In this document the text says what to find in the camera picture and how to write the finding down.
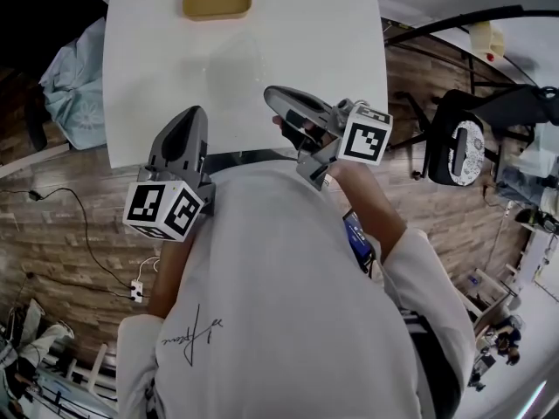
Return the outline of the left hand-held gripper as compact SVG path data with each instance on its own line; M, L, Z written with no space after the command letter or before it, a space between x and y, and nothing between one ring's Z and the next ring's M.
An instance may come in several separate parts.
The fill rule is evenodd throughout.
M150 239L182 242L200 215L211 216L215 183L200 174L207 142L208 119L200 106L175 116L155 137L150 166L129 185L123 223ZM162 168L188 171L179 175Z

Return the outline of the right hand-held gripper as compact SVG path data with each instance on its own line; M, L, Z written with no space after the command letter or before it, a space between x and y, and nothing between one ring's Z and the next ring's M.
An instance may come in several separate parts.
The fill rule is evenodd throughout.
M321 189L328 168L336 161L376 166L382 160L392 130L392 116L364 101L345 99L332 109L313 94L292 87L268 86L265 103L282 118L293 112L315 123L327 123L325 133L332 140L312 151L299 152L297 161L297 173L315 189Z

